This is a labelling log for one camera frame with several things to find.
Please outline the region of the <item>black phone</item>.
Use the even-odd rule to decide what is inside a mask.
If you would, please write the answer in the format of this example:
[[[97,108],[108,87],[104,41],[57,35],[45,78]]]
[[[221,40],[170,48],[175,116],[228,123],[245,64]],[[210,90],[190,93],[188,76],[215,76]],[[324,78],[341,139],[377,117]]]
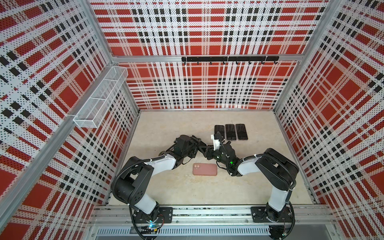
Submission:
[[[246,141],[249,139],[245,124],[236,124],[235,127],[236,127],[238,140]]]
[[[221,138],[225,139],[225,126],[224,125],[215,125],[214,134],[220,134]]]
[[[226,124],[225,125],[225,132],[226,132],[226,140],[227,141],[236,141],[237,140],[236,127],[234,124]]]

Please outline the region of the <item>pink phone case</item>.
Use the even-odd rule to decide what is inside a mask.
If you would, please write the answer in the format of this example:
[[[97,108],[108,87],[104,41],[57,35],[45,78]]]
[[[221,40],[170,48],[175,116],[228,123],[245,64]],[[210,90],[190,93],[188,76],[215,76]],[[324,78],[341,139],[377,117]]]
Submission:
[[[216,176],[218,167],[215,164],[195,163],[193,166],[194,176]]]

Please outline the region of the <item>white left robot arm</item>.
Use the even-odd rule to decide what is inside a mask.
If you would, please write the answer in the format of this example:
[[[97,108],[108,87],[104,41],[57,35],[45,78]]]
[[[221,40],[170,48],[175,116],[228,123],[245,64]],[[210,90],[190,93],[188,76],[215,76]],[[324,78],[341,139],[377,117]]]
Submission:
[[[131,157],[113,180],[113,196],[132,210],[142,213],[146,221],[155,222],[160,216],[160,205],[146,194],[151,178],[156,174],[176,169],[184,163],[184,158],[195,158],[198,151],[204,152],[203,148],[206,146],[207,144],[195,136],[181,135],[158,157]]]

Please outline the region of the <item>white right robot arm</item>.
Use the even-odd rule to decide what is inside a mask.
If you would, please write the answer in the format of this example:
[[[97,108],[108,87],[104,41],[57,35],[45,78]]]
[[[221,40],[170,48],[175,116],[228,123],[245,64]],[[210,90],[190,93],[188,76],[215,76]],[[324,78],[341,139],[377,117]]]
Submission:
[[[220,133],[211,135],[212,145],[201,144],[198,149],[207,158],[225,165],[232,177],[261,173],[272,184],[271,196],[266,204],[264,217],[277,223],[290,203],[290,197],[297,185],[299,173],[297,164],[276,150],[268,148],[262,154],[238,158],[231,142],[224,142]]]

